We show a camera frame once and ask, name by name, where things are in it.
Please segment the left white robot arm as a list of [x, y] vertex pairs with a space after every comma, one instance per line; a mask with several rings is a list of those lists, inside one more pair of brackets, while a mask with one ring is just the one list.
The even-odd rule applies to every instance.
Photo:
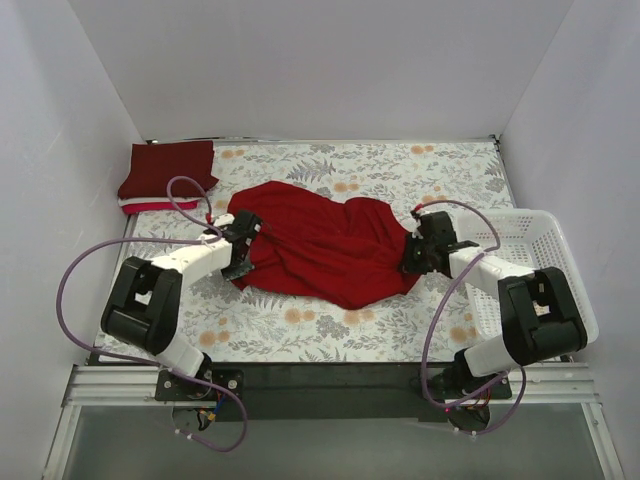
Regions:
[[101, 329], [180, 373], [178, 387], [193, 400], [213, 386], [210, 358], [178, 332], [181, 295], [211, 274], [227, 281], [254, 269], [251, 244], [262, 228], [254, 213], [225, 214], [194, 244], [151, 260], [124, 260], [101, 318]]

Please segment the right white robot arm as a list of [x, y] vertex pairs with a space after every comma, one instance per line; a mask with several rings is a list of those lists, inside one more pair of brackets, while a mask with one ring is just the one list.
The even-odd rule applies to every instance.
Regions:
[[475, 397], [499, 374], [584, 349], [599, 327], [557, 219], [542, 210], [450, 216], [416, 207], [404, 273], [438, 273], [466, 288], [479, 343], [424, 379], [432, 394]]

